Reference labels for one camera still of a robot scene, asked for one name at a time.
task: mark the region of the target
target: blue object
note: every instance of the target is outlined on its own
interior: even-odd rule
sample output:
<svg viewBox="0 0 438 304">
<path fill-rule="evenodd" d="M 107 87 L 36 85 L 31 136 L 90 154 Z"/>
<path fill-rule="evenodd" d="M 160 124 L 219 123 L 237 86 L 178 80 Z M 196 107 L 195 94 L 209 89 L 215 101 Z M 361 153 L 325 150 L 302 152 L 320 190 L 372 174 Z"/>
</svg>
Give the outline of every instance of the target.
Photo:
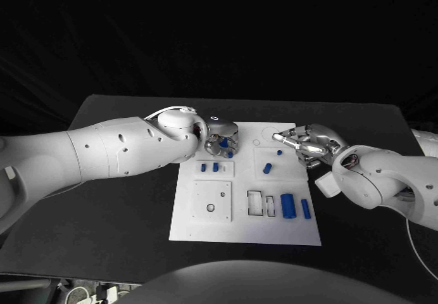
<svg viewBox="0 0 438 304">
<path fill-rule="evenodd" d="M 283 218 L 294 219 L 297 217 L 294 196 L 290 193 L 281 194 Z"/>
<path fill-rule="evenodd" d="M 221 141 L 219 146 L 221 146 L 222 148 L 228 148 L 228 138 L 225 138 L 225 139 Z"/>
<path fill-rule="evenodd" d="M 310 216 L 309 204 L 306 199 L 302 199 L 302 206 L 304 211 L 304 218 L 310 220 L 313 217 Z"/>
<path fill-rule="evenodd" d="M 263 169 L 263 173 L 268 174 L 271 171 L 273 165 L 270 163 L 267 163 L 266 168 Z"/>
</svg>

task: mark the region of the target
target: white board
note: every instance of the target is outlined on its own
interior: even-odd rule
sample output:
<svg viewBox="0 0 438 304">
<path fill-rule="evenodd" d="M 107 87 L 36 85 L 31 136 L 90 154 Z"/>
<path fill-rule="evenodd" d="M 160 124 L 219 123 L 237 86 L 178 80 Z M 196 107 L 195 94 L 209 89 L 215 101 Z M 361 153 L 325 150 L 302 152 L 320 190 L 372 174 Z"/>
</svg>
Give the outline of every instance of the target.
<svg viewBox="0 0 438 304">
<path fill-rule="evenodd" d="M 292 129 L 296 125 L 260 122 L 237 122 L 237 124 L 240 151 L 234 158 L 225 159 L 202 151 L 181 164 L 169 239 L 320 246 L 307 171 L 299 163 L 296 150 L 270 138 L 274 132 Z M 208 166 L 207 171 L 201 173 L 198 171 L 204 162 Z M 215 162 L 221 164 L 218 172 L 209 169 Z M 270 174 L 263 173 L 267 163 L 273 164 Z M 227 170 L 232 169 L 232 172 L 224 172 L 224 165 Z M 230 214 L 227 187 L 231 187 Z M 248 191 L 263 193 L 261 216 L 248 215 Z M 283 218 L 280 195 L 286 193 L 294 195 L 296 218 Z M 267 196 L 273 197 L 273 203 L 267 201 Z M 302 199 L 309 203 L 313 217 L 310 220 L 304 218 Z M 268 216 L 268 206 L 276 209 L 274 217 Z"/>
</svg>

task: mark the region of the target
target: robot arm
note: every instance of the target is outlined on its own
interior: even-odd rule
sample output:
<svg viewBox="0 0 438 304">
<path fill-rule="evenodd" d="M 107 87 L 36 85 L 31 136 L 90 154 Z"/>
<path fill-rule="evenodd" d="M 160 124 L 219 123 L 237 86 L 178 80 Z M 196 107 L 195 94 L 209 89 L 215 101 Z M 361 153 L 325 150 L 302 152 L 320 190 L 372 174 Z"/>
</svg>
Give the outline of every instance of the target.
<svg viewBox="0 0 438 304">
<path fill-rule="evenodd" d="M 273 138 L 297 149 L 307 168 L 322 162 L 333 166 L 333 171 L 316 180 L 326 197 L 343 192 L 366 209 L 389 205 L 413 222 L 438 231 L 438 158 L 349 146 L 333 130 L 316 124 L 274 134 Z"/>
<path fill-rule="evenodd" d="M 78 130 L 0 137 L 0 233 L 44 198 L 90 180 L 139 175 L 182 163 L 204 149 L 232 157 L 238 126 L 217 117 L 207 122 L 188 107 Z"/>
</svg>

